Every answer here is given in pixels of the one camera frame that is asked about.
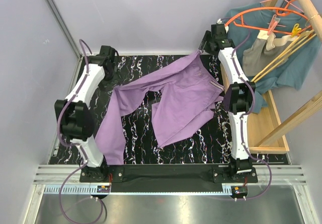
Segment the purple trousers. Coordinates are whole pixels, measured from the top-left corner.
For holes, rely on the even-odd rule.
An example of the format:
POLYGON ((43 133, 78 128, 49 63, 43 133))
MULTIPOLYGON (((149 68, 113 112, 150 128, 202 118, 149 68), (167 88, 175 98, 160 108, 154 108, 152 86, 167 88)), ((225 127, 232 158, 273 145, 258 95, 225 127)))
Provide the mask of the purple trousers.
POLYGON ((133 113, 147 92, 161 92, 151 107, 151 123, 158 147, 193 136, 214 116, 224 87, 203 66, 198 50, 126 85, 115 86, 96 134, 107 164, 122 165, 126 145, 121 118, 133 113))

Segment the orange plastic hanger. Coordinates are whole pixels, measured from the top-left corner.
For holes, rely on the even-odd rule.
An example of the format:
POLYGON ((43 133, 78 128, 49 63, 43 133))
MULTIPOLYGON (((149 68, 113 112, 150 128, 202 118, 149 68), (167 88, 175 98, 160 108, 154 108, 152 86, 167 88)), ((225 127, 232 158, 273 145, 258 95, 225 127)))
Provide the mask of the orange plastic hanger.
POLYGON ((307 29, 313 30, 313 19, 319 14, 312 12, 315 9, 312 2, 310 0, 296 0, 295 4, 304 11, 304 14, 291 8, 265 7, 259 3, 251 7, 230 10, 228 12, 228 21, 225 25, 229 26, 229 29, 232 28, 232 25, 235 25, 236 27, 268 32, 271 18, 276 14, 280 18, 280 22, 273 31, 274 33, 291 35, 293 26, 296 23, 300 24, 301 32, 307 29))

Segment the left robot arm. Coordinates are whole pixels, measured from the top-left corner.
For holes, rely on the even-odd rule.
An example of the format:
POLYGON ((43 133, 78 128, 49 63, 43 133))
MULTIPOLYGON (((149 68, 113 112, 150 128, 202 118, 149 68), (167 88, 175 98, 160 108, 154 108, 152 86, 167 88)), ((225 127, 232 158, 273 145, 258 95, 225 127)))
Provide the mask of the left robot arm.
POLYGON ((76 85, 63 100, 56 100, 54 104, 60 143, 77 148, 83 159, 81 182, 104 182, 111 177, 105 157, 95 142, 95 122, 89 107, 99 84, 113 78, 116 56, 117 50, 106 45, 101 46, 97 55, 85 55, 84 69, 76 85))

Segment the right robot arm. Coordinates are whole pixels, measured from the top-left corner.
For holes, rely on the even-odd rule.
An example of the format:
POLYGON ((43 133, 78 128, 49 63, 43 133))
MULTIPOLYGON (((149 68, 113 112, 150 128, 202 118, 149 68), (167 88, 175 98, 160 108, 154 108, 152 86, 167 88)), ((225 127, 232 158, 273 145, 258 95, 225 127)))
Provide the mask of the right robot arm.
POLYGON ((236 56, 235 45, 228 38, 226 26, 216 23, 206 31, 199 49, 215 55, 228 80, 223 96, 223 106, 228 112, 231 128, 231 160, 226 168, 214 171, 214 181, 224 183, 256 183, 256 169, 253 167, 248 145, 247 120, 252 111, 255 84, 250 83, 236 56))

